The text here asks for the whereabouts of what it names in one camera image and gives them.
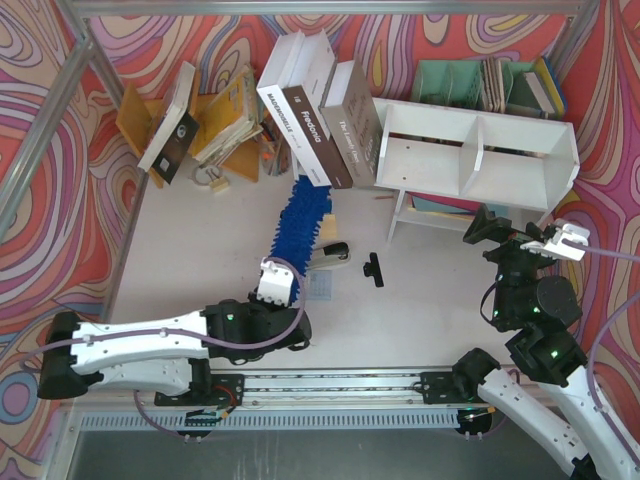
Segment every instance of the metal frame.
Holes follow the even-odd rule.
[[[576,15],[583,0],[75,0],[82,18],[101,15],[302,15],[513,13]]]
[[[568,27],[551,53],[551,63],[557,71],[570,58],[584,28],[597,10],[598,0],[57,0],[57,3],[76,37],[76,44],[0,185],[0,241],[11,226],[89,64],[103,82],[114,105],[120,106],[124,92],[122,81],[91,30],[91,17],[136,14],[565,14],[570,17]],[[147,181],[148,175],[142,175],[125,230],[124,246],[117,260],[118,271],[106,298],[103,314],[107,318],[124,270]],[[292,409],[424,410],[428,407],[422,404],[421,396],[411,390],[408,382],[417,381],[417,374],[425,370],[435,369],[244,371],[247,375],[244,408],[265,414]],[[237,373],[238,370],[226,371],[229,372]],[[551,405],[550,398],[537,385],[529,384],[524,388],[543,404]],[[150,404],[151,396],[143,396],[143,400]],[[116,412],[135,411],[131,393],[95,392],[77,399],[73,409],[65,414],[44,478],[66,478],[86,412],[111,412],[114,409]]]
[[[42,107],[9,166],[0,185],[0,242],[13,223],[18,207],[51,146],[51,139],[92,56],[92,43],[78,40],[56,75]]]

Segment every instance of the gray metal surface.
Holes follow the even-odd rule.
[[[202,430],[185,426],[185,414],[155,410],[151,418],[171,430]],[[413,410],[242,410],[236,409],[215,430],[370,430],[457,428],[456,409]],[[153,431],[138,412],[93,412],[82,418],[83,432]]]
[[[452,430],[228,432],[201,445],[151,432],[80,435],[70,479],[560,480],[511,423],[483,441]]]
[[[76,39],[88,40],[93,45],[91,67],[96,71],[115,107],[120,108],[122,96],[124,95],[124,86],[102,45],[87,24],[87,20],[79,15],[73,0],[57,0],[56,3]]]
[[[570,25],[562,34],[558,43],[549,55],[549,62],[553,67],[558,80],[562,82],[566,71],[564,66],[569,58],[574,54],[574,50],[583,35],[588,35],[588,26],[594,15],[598,11],[600,0],[585,0],[584,5],[580,8],[578,15],[570,19]]]
[[[75,0],[79,16],[294,14],[575,15],[584,0]]]
[[[0,242],[11,227],[31,180],[51,146],[51,139],[92,55],[90,42],[80,40],[75,43],[0,184]]]

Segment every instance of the white shelf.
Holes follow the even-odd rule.
[[[514,182],[516,175],[526,179]],[[482,168],[467,190],[465,198],[546,212],[543,160],[499,152],[484,152]]]
[[[213,194],[187,178],[194,165],[183,165],[170,187],[146,190],[113,323],[165,318],[227,298],[243,301],[256,287],[292,175],[261,172],[257,184],[230,176],[231,187]],[[379,195],[332,191],[338,239],[349,244],[351,262],[332,272],[331,301],[307,304],[311,347],[270,353],[251,368],[451,365],[475,346],[513,363],[504,347],[512,334],[498,333],[478,314],[496,274],[482,258],[489,245],[466,245],[460,232],[414,225],[404,225],[388,245],[394,202],[375,200]],[[383,288],[363,275],[370,252],[378,253]],[[231,368],[225,360],[213,365]]]
[[[410,207],[410,198],[407,195],[407,201],[398,214],[398,222],[413,223],[416,225],[424,225],[426,227],[446,228],[456,230],[458,232],[466,232],[471,225],[471,220],[465,217],[445,217],[437,213],[419,212]]]
[[[389,138],[387,158],[377,186],[398,189],[421,185],[423,192],[458,196],[457,147]]]
[[[527,223],[536,223],[540,219],[540,213],[521,208],[510,207],[507,218],[512,222],[512,226],[518,230],[524,230]],[[405,195],[400,211],[395,217],[396,222],[412,223],[425,227],[444,228],[457,232],[466,232],[471,225],[471,219],[464,216],[443,216],[437,213],[420,212],[412,208],[410,195]],[[393,237],[394,230],[389,232],[389,240]]]
[[[402,207],[406,192],[523,209],[524,215],[513,210],[512,220],[525,217],[541,225],[578,174],[571,124],[396,100],[375,103],[384,125],[376,185],[399,192],[389,240],[397,221],[425,224]],[[432,223],[463,229],[446,218]]]

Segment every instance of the colorful swirl wallpaper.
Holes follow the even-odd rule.
[[[0,175],[73,45],[49,2],[0,1]],[[0,478],[38,478],[58,402],[18,360],[57,312],[98,319],[140,177],[116,111],[87,70],[0,245]]]
[[[547,53],[563,16],[325,15],[102,17],[91,27],[124,83],[145,98],[168,88],[182,60],[219,90],[250,61],[262,71],[279,34],[329,33],[340,60],[360,59],[374,95],[407,98],[417,61]],[[558,215],[587,226],[592,242],[639,252],[640,0],[603,0],[579,49],[560,70],[582,172]],[[72,40],[48,1],[0,0],[0,178],[68,54]],[[57,405],[35,399],[21,352],[43,341],[64,308],[99,319],[139,179],[114,125],[115,111],[88,71],[0,246],[0,478],[36,478]],[[583,301],[575,334],[588,349],[599,325],[640,288],[640,270],[587,257],[563,265]],[[640,438],[640,306],[619,320],[598,371],[626,425]]]

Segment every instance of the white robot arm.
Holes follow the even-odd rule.
[[[588,385],[587,358],[567,332],[582,316],[571,284],[564,277],[537,275],[555,259],[580,260],[588,236],[588,230],[566,222],[544,231],[529,224],[526,232],[519,232],[509,220],[492,217],[486,207],[464,236],[466,243],[489,239],[500,244],[483,254],[498,265],[489,290],[495,290],[493,315],[485,319],[498,331],[518,330],[506,344],[511,358],[548,392],[569,423],[527,395],[480,349],[453,367],[454,377],[458,375],[454,384],[458,390],[463,385],[467,397],[477,396],[501,409],[572,479],[640,480],[640,446],[596,384],[594,394],[602,401],[598,408]]]
[[[250,301],[226,300],[178,317],[126,324],[82,322],[73,312],[58,314],[44,352],[38,396],[73,398],[97,389],[154,391],[169,397],[192,395],[207,401],[209,358],[252,361],[277,348],[309,345],[311,326],[301,308],[288,308],[294,272],[263,260]]]

